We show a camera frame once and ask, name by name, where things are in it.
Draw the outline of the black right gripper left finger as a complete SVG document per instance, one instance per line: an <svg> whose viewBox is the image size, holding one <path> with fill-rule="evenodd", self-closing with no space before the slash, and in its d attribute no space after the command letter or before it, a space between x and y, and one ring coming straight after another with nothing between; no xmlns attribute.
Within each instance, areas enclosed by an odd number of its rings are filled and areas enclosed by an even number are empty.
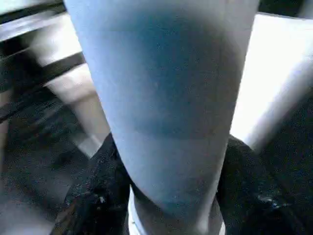
<svg viewBox="0 0 313 235"><path fill-rule="evenodd" d="M55 221L57 235L127 235L130 177L111 134L70 187Z"/></svg>

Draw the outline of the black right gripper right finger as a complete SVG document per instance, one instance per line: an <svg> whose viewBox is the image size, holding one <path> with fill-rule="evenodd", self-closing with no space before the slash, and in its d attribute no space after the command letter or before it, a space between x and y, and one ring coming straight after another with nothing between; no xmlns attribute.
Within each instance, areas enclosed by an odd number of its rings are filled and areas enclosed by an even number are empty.
<svg viewBox="0 0 313 235"><path fill-rule="evenodd" d="M295 201L241 140L230 137L217 200L228 235L309 235Z"/></svg>

